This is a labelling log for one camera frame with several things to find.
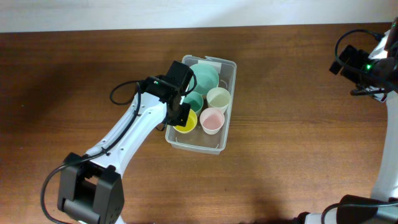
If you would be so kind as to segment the green plastic cup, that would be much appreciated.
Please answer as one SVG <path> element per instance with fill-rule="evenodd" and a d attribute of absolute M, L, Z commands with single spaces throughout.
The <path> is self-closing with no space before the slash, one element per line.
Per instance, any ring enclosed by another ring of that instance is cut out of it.
<path fill-rule="evenodd" d="M 201 94 L 193 91 L 183 99 L 183 102 L 188 103 L 190 105 L 190 108 L 195 112 L 195 114 L 198 117 L 200 116 L 204 105 L 204 99 Z"/>

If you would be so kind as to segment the pink plastic cup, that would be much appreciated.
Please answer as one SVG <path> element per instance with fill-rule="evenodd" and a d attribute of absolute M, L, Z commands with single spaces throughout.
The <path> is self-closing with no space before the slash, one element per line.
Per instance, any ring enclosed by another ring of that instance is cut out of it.
<path fill-rule="evenodd" d="M 207 108 L 200 115 L 200 124 L 209 135 L 216 134 L 224 125 L 224 121 L 224 114 L 217 108 Z"/>

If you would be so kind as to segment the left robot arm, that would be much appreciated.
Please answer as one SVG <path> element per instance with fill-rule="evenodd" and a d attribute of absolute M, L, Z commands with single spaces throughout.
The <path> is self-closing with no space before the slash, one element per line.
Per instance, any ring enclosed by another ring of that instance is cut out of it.
<path fill-rule="evenodd" d="M 40 206 L 48 220 L 59 223 L 45 205 L 50 179 L 60 174 L 57 208 L 80 223 L 123 223 L 122 177 L 146 137 L 160 123 L 184 126 L 190 105 L 183 98 L 197 85 L 193 70 L 174 61 L 165 75 L 134 80 L 135 95 L 125 101 L 127 111 L 111 131 L 84 155 L 75 153 L 46 177 Z"/>

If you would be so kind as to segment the yellow plastic cup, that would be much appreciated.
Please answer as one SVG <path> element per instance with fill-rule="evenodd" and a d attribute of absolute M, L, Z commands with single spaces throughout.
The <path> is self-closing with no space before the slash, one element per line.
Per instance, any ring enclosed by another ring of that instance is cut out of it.
<path fill-rule="evenodd" d="M 190 109 L 186 125 L 185 126 L 174 126 L 174 130 L 176 130 L 182 134 L 187 134 L 195 129 L 195 127 L 197 125 L 197 121 L 198 120 L 197 120 L 196 113 L 192 109 Z"/>

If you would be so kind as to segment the clear plastic storage container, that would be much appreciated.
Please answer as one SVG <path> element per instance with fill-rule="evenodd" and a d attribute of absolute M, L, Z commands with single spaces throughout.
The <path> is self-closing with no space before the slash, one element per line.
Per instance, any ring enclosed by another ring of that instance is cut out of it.
<path fill-rule="evenodd" d="M 206 56 L 205 58 L 200 58 L 192 55 L 184 56 L 182 62 L 188 66 L 196 64 L 212 66 L 219 75 L 218 86 L 227 90 L 231 96 L 234 96 L 237 70 L 235 62 L 216 57 Z M 231 110 L 232 106 L 228 105 L 224 112 L 224 124 L 215 134 L 207 134 L 201 124 L 198 123 L 195 128 L 187 134 L 180 133 L 175 130 L 174 127 L 168 126 L 165 139 L 174 148 L 206 154 L 219 154 L 226 147 Z"/>

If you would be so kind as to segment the green plastic bowl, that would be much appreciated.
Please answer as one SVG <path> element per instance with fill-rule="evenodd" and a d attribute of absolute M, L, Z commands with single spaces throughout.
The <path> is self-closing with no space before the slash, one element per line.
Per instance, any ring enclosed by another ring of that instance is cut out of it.
<path fill-rule="evenodd" d="M 190 66 L 190 69 L 197 79 L 197 85 L 193 91 L 201 94 L 202 97 L 205 97 L 211 89 L 218 87 L 219 74 L 213 66 L 197 63 Z"/>

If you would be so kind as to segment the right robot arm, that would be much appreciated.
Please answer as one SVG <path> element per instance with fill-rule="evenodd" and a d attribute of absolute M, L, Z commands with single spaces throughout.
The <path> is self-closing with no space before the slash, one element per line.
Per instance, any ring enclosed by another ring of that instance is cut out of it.
<path fill-rule="evenodd" d="M 320 213 L 303 212 L 292 223 L 397 224 L 397 21 L 385 33 L 365 30 L 377 40 L 370 53 L 340 42 L 362 30 L 345 32 L 336 42 L 329 71 L 352 83 L 352 96 L 369 96 L 387 108 L 387 128 L 377 180 L 369 197 L 345 195 Z"/>

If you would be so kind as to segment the white plastic cup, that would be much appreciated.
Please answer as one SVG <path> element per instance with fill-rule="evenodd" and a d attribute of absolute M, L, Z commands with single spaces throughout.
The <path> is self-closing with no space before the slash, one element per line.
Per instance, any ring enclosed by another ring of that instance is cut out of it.
<path fill-rule="evenodd" d="M 216 108 L 224 113 L 232 102 L 232 97 L 227 89 L 216 87 L 207 93 L 206 100 L 209 108 Z"/>

